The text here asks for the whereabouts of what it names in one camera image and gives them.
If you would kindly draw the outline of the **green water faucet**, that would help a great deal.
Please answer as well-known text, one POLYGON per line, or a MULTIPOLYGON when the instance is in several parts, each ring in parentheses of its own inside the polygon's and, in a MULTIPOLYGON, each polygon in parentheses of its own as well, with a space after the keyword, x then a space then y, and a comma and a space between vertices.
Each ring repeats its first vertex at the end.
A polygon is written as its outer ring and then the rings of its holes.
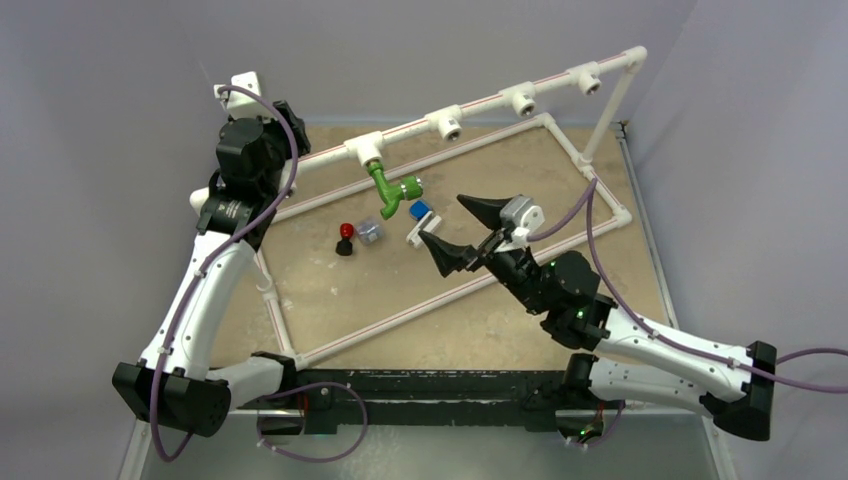
POLYGON ((423 196, 423 183, 417 176, 406 176, 396 183, 391 183, 380 161, 372 160, 365 164, 365 169, 374 181, 379 198, 383 202, 380 215, 383 220, 393 217, 402 201, 416 200, 423 196))

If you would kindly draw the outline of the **white pvc pipe frame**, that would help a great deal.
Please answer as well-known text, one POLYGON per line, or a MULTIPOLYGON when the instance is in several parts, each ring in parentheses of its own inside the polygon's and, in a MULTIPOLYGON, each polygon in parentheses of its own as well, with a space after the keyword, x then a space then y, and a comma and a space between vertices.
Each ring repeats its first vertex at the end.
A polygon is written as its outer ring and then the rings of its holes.
POLYGON ((552 342, 484 271, 440 277, 424 248, 406 236, 408 202, 388 220, 357 156, 380 159, 388 180, 417 175, 424 200, 443 219, 439 233, 477 242, 484 229, 456 195, 533 196, 550 222, 600 177, 598 232, 624 253, 616 263, 643 273, 637 225, 614 116, 647 51, 609 58, 449 105, 394 127, 317 128, 318 150, 301 168, 300 189, 275 218, 257 257, 271 280, 261 294, 237 287, 212 347, 225 367, 267 350, 306 367, 555 370, 568 350, 552 342), (352 238, 335 253, 342 223, 374 217, 385 236, 352 238))

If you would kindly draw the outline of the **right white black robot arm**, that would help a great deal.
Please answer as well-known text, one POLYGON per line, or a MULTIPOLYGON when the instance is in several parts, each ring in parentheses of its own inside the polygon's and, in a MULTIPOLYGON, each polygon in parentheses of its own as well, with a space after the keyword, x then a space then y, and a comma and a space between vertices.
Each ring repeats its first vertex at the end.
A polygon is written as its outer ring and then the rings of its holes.
POLYGON ((552 340, 576 350, 561 381, 569 404, 659 403, 709 418, 739 438, 770 439, 774 346, 723 344, 629 313, 600 292, 600 273, 576 250, 537 261, 527 239, 544 217, 529 197, 457 199, 489 235, 472 246, 423 232, 423 244, 442 276, 486 269, 527 313, 542 316, 552 340))

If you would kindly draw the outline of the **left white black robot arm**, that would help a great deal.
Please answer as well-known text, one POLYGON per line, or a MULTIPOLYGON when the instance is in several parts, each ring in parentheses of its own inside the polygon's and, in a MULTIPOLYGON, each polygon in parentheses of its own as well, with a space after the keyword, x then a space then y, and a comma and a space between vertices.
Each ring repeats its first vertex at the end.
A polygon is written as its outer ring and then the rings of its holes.
POLYGON ((284 409, 297 399, 291 359, 258 353, 234 367, 210 364, 240 279, 254 267, 277 207, 311 144, 290 105, 262 100, 251 113, 230 107, 216 146, 218 168, 202 201, 187 271, 158 332, 112 385, 135 417, 210 437, 227 414, 259 397, 284 409))

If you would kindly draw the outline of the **aluminium table frame rail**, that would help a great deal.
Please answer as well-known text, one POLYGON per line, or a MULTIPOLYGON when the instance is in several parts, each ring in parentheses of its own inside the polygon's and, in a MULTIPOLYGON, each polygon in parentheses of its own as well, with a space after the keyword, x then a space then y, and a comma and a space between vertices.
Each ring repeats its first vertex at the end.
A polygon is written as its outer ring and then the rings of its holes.
POLYGON ((702 394, 693 384, 663 373, 639 375, 641 368, 612 371, 609 378, 591 380, 601 364, 572 366, 566 371, 423 371, 310 369, 283 382, 285 389, 319 381, 345 384, 375 407, 413 406, 438 414, 450 405, 469 407, 472 413, 504 407, 509 415, 519 412, 554 412, 611 408, 634 402, 663 405, 705 415, 702 394))

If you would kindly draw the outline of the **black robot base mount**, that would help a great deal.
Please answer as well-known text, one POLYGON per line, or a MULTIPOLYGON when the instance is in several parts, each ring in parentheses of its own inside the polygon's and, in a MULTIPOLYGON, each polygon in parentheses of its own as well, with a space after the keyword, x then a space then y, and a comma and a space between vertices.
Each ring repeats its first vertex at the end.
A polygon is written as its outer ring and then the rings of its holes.
POLYGON ((308 369, 283 383, 305 387, 291 398, 258 399, 248 410, 304 413, 309 434, 342 425, 522 427, 556 432, 573 417, 615 413, 587 382, 558 370, 308 369))

